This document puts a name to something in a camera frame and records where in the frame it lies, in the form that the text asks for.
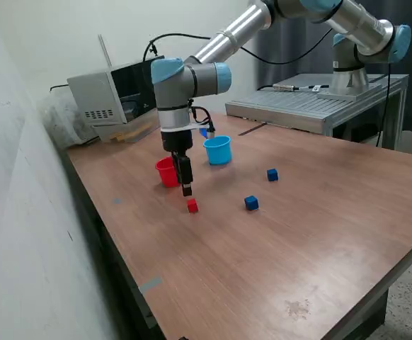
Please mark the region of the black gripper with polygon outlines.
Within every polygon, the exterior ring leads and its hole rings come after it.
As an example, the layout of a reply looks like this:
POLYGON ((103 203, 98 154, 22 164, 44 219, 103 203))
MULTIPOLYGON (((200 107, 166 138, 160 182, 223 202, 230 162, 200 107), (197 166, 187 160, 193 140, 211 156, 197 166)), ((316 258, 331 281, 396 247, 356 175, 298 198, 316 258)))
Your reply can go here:
POLYGON ((161 138, 164 150, 172 152, 173 166, 176 171, 177 181, 182 185, 183 196, 191 196, 193 194, 191 186, 193 173, 190 159, 184 154, 177 155, 177 153, 185 153, 193 146, 192 132, 190 130, 161 131, 161 138))

